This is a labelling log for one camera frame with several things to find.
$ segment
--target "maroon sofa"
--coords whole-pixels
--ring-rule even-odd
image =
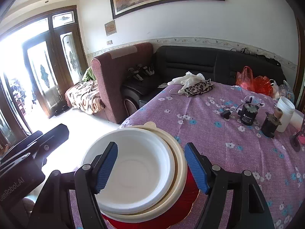
[[[103,53],[91,61],[101,100],[105,104],[105,109],[99,112],[101,113],[99,116],[118,124],[127,118],[120,92],[121,85],[129,75],[128,68],[138,64],[148,66],[152,55],[152,44],[141,43]]]

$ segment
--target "floral wall trim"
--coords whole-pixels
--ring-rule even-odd
[[[173,38],[159,38],[159,39],[151,39],[151,40],[141,40],[141,41],[135,41],[130,42],[127,44],[117,45],[110,48],[106,48],[103,50],[99,50],[94,53],[90,53],[86,55],[88,64],[90,65],[92,59],[96,56],[99,56],[105,52],[108,52],[110,50],[118,49],[125,46],[130,46],[134,44],[144,43],[144,42],[150,42],[152,43],[154,47],[154,51],[156,51],[160,46],[162,45],[180,45],[180,46],[197,46],[197,47],[211,47],[211,48],[218,48],[218,49],[224,49],[224,50],[232,50],[235,49],[237,52],[240,52],[242,48],[247,48],[248,51],[251,53],[256,53],[259,55],[265,55],[267,58],[275,59],[279,61],[282,65],[296,71],[297,70],[297,64],[282,58],[281,56],[278,56],[272,52],[266,51],[264,49],[234,42],[234,41],[228,41],[228,40],[220,40],[220,39],[210,39],[210,38],[193,38],[193,37],[173,37]]]

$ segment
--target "blue textured rubber pad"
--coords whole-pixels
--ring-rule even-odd
[[[189,144],[185,145],[184,155],[185,155],[186,161],[188,162],[192,175],[195,179],[197,187],[205,194],[208,194],[210,187],[207,183],[206,172],[203,169],[198,158],[194,154],[193,150],[190,148]]]
[[[98,172],[97,182],[95,187],[97,193],[100,193],[100,191],[105,188],[110,173],[113,169],[114,163],[117,159],[117,154],[118,154],[117,144],[114,144],[114,146],[109,151],[107,158],[105,159],[103,165],[101,166]]]

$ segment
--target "silver bolt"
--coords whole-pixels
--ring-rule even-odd
[[[215,171],[219,171],[220,170],[220,166],[215,164],[215,165],[212,166],[212,169],[215,170]]]
[[[21,159],[25,159],[28,155],[30,155],[29,152],[28,152],[27,154],[23,155],[23,156],[21,157]]]
[[[82,168],[83,168],[83,170],[88,170],[91,168],[91,165],[85,164]]]
[[[246,170],[244,171],[244,174],[245,174],[247,177],[249,177],[249,176],[251,176],[252,173],[251,173],[251,171],[249,171],[249,170],[246,169]]]

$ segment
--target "patterned blanket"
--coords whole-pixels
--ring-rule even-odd
[[[77,83],[66,91],[65,98],[69,107],[79,108],[89,115],[105,108],[97,81]]]
[[[260,125],[266,118],[265,112],[273,113],[276,101],[239,86],[214,84],[213,90],[192,97],[171,95],[181,85],[168,86],[127,118],[121,128],[153,121],[182,147],[193,142],[199,153],[206,155],[212,164],[238,173],[251,170],[266,198],[275,228],[283,229],[305,197],[305,148],[297,153],[289,143],[289,136],[296,133],[296,129],[288,125],[285,132],[276,132],[274,139],[265,137]],[[257,102],[263,104],[252,126],[242,124],[236,112],[228,120],[220,117],[223,107],[237,107],[247,95],[255,95]],[[206,196],[200,193],[188,217],[170,228],[193,229],[205,200]],[[229,191],[219,228],[226,228],[231,201],[232,191]]]

